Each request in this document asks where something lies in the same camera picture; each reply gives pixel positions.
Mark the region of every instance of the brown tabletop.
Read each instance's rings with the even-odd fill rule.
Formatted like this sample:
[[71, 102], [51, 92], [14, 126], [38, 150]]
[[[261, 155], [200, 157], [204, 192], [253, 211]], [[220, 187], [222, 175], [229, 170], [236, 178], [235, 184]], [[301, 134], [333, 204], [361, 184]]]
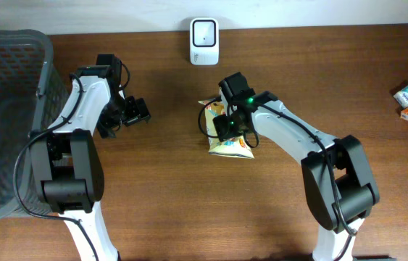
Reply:
[[[52, 36], [68, 73], [116, 54], [130, 69], [128, 95], [143, 97], [149, 124], [95, 135], [105, 173], [102, 212], [124, 260], [249, 260], [308, 254], [318, 224], [301, 168], [261, 138], [255, 159], [208, 155], [197, 128], [200, 99], [241, 71], [320, 130], [364, 145], [381, 201], [354, 255], [408, 260], [408, 122], [391, 90], [408, 80], [408, 25], [223, 30], [220, 62], [189, 62], [188, 32]], [[78, 260], [65, 224], [0, 220], [0, 260]]]

